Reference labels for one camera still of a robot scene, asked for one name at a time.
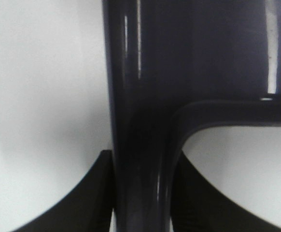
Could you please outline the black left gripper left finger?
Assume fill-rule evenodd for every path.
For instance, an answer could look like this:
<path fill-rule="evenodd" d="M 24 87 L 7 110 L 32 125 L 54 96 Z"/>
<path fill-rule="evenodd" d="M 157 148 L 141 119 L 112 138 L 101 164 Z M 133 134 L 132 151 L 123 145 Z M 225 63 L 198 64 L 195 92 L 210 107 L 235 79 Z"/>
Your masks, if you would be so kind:
<path fill-rule="evenodd" d="M 115 205 L 112 152 L 101 151 L 77 186 L 19 232 L 108 232 Z"/>

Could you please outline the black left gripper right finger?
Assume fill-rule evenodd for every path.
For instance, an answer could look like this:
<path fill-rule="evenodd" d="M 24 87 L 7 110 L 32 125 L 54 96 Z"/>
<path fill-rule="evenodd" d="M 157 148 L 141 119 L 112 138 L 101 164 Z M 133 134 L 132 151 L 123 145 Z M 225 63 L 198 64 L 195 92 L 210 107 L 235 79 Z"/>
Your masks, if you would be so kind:
<path fill-rule="evenodd" d="M 215 188 L 183 151 L 174 155 L 171 221 L 175 232 L 281 232 Z"/>

